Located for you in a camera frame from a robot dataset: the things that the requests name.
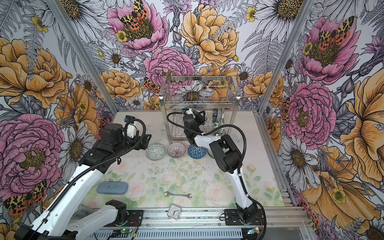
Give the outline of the green leaf pattern bowl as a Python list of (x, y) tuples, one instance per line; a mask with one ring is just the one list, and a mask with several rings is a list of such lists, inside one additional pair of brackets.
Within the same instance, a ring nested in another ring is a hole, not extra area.
[(223, 126), (223, 125), (224, 125), (224, 122), (222, 120), (215, 122), (214, 129), (218, 129), (218, 130), (214, 132), (214, 135), (223, 136), (226, 133), (226, 129), (221, 128), (221, 126)]

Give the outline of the dark grey patterned bowl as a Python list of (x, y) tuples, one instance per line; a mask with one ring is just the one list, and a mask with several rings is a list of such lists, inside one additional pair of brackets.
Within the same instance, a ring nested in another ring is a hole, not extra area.
[(214, 109), (212, 114), (212, 122), (217, 123), (224, 119), (224, 113), (222, 109)]

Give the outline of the mint green striped bowl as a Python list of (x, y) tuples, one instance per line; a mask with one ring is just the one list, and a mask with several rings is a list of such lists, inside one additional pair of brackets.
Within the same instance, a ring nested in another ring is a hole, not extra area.
[(213, 154), (213, 152), (212, 152), (212, 150), (211, 149), (207, 149), (207, 153), (208, 153), (208, 155), (211, 157), (211, 158), (215, 158), (214, 157), (214, 154)]

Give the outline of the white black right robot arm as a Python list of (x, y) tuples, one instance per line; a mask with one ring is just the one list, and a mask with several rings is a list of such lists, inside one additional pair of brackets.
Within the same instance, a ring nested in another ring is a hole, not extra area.
[[(228, 175), (235, 193), (236, 207), (242, 223), (248, 224), (258, 211), (258, 204), (249, 195), (245, 182), (242, 177), (243, 160), (246, 153), (246, 138), (244, 132), (237, 126), (228, 124), (214, 128), (208, 133), (204, 133), (200, 126), (206, 122), (206, 113), (204, 111), (193, 111), (192, 109), (183, 109), (184, 133), (190, 144), (211, 150), (217, 166)], [(240, 151), (231, 136), (224, 134), (218, 135), (218, 131), (224, 128), (237, 130), (243, 138), (243, 151)]]

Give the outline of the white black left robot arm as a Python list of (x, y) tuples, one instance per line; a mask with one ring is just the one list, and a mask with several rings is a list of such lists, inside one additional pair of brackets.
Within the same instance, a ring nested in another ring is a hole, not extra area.
[(132, 150), (148, 147), (151, 135), (139, 119), (131, 119), (124, 126), (109, 124), (102, 129), (102, 137), (79, 162), (73, 176), (49, 207), (28, 226), (20, 224), (16, 240), (84, 240), (100, 228), (113, 224), (124, 225), (128, 220), (127, 205), (108, 201), (100, 210), (79, 221), (71, 222), (81, 202), (93, 185), (113, 163)]

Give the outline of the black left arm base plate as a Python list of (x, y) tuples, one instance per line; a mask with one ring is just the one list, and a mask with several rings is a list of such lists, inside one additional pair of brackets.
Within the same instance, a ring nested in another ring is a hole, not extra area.
[(143, 210), (127, 210), (127, 219), (122, 227), (140, 227), (144, 218)]

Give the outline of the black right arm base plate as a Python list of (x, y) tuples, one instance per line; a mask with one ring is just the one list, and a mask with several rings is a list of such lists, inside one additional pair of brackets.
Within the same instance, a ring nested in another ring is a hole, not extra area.
[(256, 211), (224, 209), (224, 221), (226, 226), (261, 226), (265, 224), (264, 213), (261, 209)]

